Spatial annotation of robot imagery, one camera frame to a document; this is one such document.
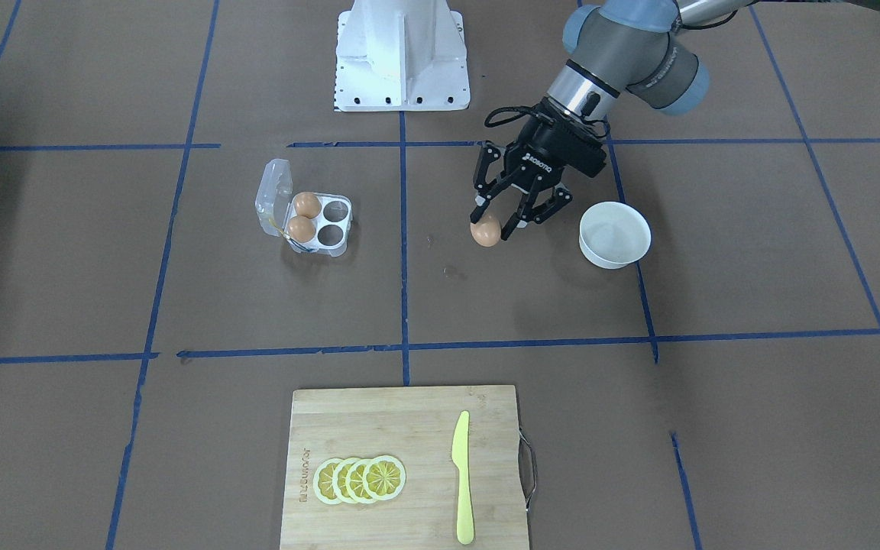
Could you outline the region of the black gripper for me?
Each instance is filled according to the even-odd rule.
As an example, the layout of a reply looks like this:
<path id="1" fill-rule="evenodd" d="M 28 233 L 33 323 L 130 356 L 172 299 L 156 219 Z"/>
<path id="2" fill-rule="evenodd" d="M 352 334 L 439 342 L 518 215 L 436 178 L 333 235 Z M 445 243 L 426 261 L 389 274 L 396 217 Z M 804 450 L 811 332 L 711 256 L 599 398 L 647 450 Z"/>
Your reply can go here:
<path id="1" fill-rule="evenodd" d="M 498 219 L 500 240 L 507 241 L 517 228 L 542 224 L 572 202 L 572 192 L 560 183 L 563 171 L 573 168 L 595 177 L 607 165 L 602 139 L 576 123 L 529 119 L 509 145 L 480 143 L 474 170 L 474 205 L 469 222 L 479 224 L 485 215 Z M 524 196 L 517 206 L 517 191 Z M 542 192 L 544 202 L 537 203 Z"/>

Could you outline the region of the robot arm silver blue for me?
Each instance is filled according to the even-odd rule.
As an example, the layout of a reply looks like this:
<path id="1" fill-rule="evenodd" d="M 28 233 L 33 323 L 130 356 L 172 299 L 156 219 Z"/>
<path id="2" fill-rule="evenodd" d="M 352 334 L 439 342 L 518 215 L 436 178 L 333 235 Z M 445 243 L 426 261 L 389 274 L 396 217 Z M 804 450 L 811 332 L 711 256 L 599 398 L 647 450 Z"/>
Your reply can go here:
<path id="1" fill-rule="evenodd" d="M 493 199 L 521 192 L 516 211 L 500 226 L 500 240 L 517 228 L 541 224 L 572 200 L 562 183 L 566 168 L 593 178 L 607 164 L 607 116 L 624 94 L 664 115 L 682 115 L 704 99 L 709 70 L 678 41 L 682 31 L 715 28 L 746 1 L 604 1 L 584 5 L 566 21 L 565 67 L 534 105 L 494 109 L 487 128 L 524 118 L 506 146 L 485 141 L 474 171 L 479 225 Z"/>

